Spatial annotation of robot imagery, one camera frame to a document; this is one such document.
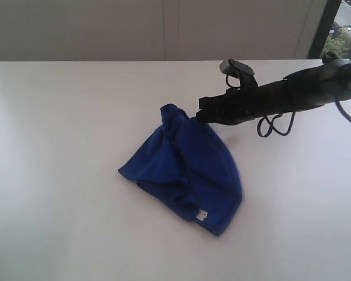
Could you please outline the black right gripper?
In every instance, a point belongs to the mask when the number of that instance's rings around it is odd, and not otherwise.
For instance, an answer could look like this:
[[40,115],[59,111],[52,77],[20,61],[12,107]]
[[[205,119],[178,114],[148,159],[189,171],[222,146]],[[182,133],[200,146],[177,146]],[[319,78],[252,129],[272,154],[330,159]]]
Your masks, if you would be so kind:
[[203,123],[234,126],[266,115],[290,111],[290,82],[279,80],[259,86],[253,76],[241,77],[240,88],[199,99],[195,117]]

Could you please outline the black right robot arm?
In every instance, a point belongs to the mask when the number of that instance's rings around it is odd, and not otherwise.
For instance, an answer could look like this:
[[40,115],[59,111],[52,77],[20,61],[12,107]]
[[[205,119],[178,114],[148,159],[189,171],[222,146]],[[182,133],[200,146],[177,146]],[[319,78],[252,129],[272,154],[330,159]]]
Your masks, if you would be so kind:
[[223,95],[199,99],[197,120],[204,123],[238,125],[268,115],[301,112],[328,103],[351,99],[351,61],[328,53],[322,65],[306,68],[282,80],[258,85],[254,70],[227,58],[219,69],[226,77],[239,79]]

